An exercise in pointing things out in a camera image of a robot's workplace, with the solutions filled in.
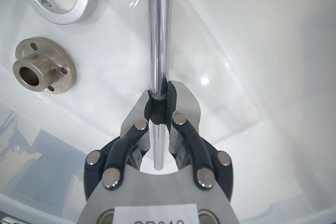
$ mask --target white label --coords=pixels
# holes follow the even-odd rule
[[[113,224],[199,224],[196,204],[117,206]]]

